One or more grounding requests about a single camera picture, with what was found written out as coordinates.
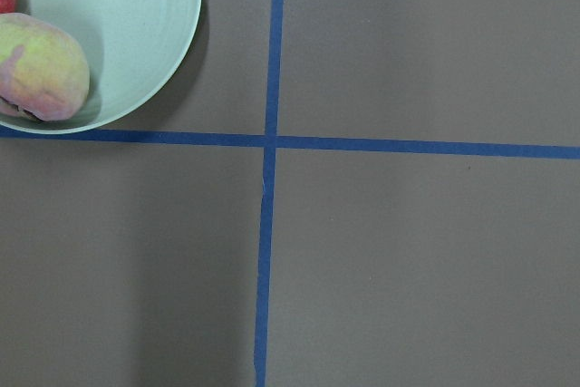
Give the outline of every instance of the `vertical blue line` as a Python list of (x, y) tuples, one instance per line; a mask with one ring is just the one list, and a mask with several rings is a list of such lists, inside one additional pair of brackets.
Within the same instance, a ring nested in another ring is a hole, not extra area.
[(262, 196), (260, 242), (257, 262), (256, 335), (254, 341), (256, 387), (266, 387), (270, 260), (272, 257), (272, 226), (274, 221), (276, 135), (278, 133), (278, 98), (280, 93), (283, 12), (284, 0), (272, 0), (266, 90), (266, 141), (263, 169), (264, 192)]

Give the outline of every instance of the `gray square section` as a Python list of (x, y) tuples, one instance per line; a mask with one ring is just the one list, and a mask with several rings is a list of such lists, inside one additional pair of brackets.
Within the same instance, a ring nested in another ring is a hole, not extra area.
[(267, 385), (578, 385), (579, 168), (280, 151)]
[(261, 150), (0, 152), (0, 385), (254, 385)]
[(151, 100), (105, 129), (262, 134), (270, 0), (203, 0), (175, 75)]
[(578, 0), (285, 0), (284, 135), (572, 145)]

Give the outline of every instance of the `gray table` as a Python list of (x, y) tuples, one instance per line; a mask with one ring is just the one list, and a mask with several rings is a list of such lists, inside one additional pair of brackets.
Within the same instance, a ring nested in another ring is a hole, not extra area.
[(0, 130), (0, 385), (578, 385), (579, 24), (204, 0), (133, 114)]

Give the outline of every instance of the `blue line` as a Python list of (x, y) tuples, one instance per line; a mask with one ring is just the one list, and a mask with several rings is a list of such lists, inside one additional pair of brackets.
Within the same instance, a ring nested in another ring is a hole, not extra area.
[(116, 131), (93, 130), (65, 135), (39, 135), (0, 128), (0, 138), (23, 138), (35, 140), (95, 140), (104, 142), (138, 142), (144, 144), (216, 145), (224, 147), (265, 146), (262, 135), (238, 135), (227, 133), (193, 133), (177, 131)]
[(256, 387), (266, 387), (268, 316), (270, 304), (270, 260), (272, 258), (272, 226), (276, 182), (276, 135), (278, 133), (278, 102), (280, 95), (280, 65), (282, 58), (282, 24), (284, 0), (272, 0), (270, 42), (266, 91), (266, 122), (264, 147), (264, 193), (260, 215), (260, 242), (257, 262), (256, 332), (254, 368)]
[(276, 146), (280, 149), (379, 151), (390, 153), (580, 160), (580, 147), (551, 145), (279, 136), (276, 140)]

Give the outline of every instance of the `pale green bowl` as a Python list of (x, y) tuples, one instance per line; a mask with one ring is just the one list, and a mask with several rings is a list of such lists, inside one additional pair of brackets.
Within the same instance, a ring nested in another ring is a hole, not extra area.
[(18, 0), (18, 12), (74, 36), (91, 68), (84, 107), (68, 121), (34, 122), (0, 114), (0, 124), (31, 133), (87, 131), (150, 99), (183, 60), (201, 0)]

